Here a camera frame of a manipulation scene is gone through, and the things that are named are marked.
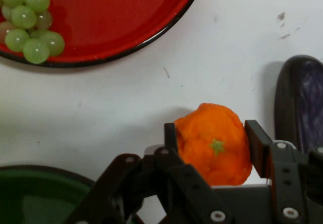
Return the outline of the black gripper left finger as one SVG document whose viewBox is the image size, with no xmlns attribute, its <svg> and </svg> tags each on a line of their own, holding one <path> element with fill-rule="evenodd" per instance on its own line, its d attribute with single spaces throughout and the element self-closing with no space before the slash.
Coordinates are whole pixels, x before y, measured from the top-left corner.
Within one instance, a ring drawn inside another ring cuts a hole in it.
<svg viewBox="0 0 323 224">
<path fill-rule="evenodd" d="M 164 136 L 164 146 L 153 154 L 118 155 L 66 223 L 130 223 L 150 196 L 166 212 L 162 223 L 234 223 L 195 168 L 179 158 L 173 123 L 164 125 Z"/>
</svg>

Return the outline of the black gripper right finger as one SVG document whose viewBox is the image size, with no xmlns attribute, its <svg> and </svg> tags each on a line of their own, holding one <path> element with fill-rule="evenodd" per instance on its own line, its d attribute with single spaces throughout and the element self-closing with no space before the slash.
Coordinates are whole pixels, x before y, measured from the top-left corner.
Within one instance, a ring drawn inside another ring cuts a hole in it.
<svg viewBox="0 0 323 224">
<path fill-rule="evenodd" d="M 256 120 L 244 124 L 251 161 L 269 180 L 274 223 L 322 223 L 322 154 L 274 142 Z"/>
</svg>

